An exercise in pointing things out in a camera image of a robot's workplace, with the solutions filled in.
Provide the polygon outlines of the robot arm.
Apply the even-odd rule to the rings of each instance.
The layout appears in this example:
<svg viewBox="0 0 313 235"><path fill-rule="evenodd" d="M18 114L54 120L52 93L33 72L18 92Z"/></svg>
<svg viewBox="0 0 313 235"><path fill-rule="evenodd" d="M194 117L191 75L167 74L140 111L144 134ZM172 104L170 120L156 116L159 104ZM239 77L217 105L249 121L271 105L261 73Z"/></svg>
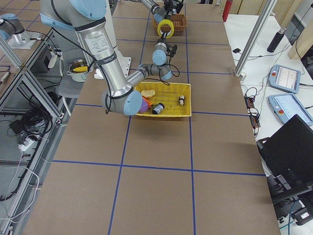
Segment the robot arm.
<svg viewBox="0 0 313 235"><path fill-rule="evenodd" d="M108 89L102 95L102 105L108 111L127 116L139 112L142 95L135 86L149 75L158 75L160 79L171 78L172 71L167 57L173 56L166 40L174 34L174 24L170 16L176 12L176 4L165 3L160 7L153 0L143 0L157 21L157 41L153 53L153 63L143 64L132 74L125 76L118 61L109 36L105 29L106 17L110 15L109 3L106 0L42 0L40 15L42 23L57 29L71 29L76 32L78 42L97 64Z"/></svg>
<svg viewBox="0 0 313 235"><path fill-rule="evenodd" d="M153 0L140 0L139 2L150 10L157 23L162 20L170 20L173 15L181 11L184 3L183 0L164 0L161 7Z"/></svg>

